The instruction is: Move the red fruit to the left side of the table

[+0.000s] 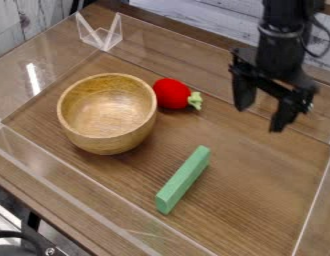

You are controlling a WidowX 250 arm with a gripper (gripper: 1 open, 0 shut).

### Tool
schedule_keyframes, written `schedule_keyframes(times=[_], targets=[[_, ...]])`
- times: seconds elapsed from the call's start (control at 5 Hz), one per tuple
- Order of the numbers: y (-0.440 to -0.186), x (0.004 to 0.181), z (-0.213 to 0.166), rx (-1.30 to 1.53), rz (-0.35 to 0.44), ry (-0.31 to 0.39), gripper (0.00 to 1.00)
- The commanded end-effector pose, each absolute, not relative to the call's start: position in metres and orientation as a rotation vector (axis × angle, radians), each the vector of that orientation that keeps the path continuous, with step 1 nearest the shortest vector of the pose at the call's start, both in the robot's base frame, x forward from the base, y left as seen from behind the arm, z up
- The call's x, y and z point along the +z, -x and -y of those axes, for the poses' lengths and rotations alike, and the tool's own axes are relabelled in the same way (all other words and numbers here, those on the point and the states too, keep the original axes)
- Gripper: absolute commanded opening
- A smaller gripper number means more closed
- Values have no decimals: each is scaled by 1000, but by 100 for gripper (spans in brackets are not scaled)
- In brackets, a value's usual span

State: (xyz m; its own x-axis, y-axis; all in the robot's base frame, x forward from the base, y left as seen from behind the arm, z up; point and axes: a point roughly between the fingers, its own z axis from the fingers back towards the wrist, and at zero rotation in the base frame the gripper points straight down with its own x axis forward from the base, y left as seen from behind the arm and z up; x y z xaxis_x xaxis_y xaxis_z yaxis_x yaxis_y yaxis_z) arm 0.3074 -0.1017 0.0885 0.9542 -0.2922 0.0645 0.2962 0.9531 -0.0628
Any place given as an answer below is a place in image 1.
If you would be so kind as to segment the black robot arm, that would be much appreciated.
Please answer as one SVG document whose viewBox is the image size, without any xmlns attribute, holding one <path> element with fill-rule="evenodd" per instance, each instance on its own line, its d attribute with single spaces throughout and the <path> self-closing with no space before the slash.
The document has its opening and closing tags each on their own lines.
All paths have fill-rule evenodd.
<svg viewBox="0 0 330 256">
<path fill-rule="evenodd" d="M 300 114 L 313 107 L 320 92 L 316 80 L 304 70 L 305 56 L 316 14 L 325 0 L 263 0 L 263 16 L 258 24 L 259 44 L 255 48 L 233 50 L 234 104 L 246 110 L 265 91 L 278 99 L 270 130 L 281 132 Z"/>
</svg>

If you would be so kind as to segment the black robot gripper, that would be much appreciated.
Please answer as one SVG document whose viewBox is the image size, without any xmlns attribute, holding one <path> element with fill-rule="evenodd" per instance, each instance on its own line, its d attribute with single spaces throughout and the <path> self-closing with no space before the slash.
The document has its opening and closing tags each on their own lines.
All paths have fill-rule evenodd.
<svg viewBox="0 0 330 256">
<path fill-rule="evenodd" d="M 306 55 L 305 35 L 310 30 L 300 26 L 282 30 L 262 22 L 257 48 L 235 48 L 230 65 L 234 104 L 245 111 L 255 102 L 257 91 L 278 99 L 270 131 L 282 132 L 302 112 L 309 111 L 318 85 L 306 74 L 302 63 Z"/>
</svg>

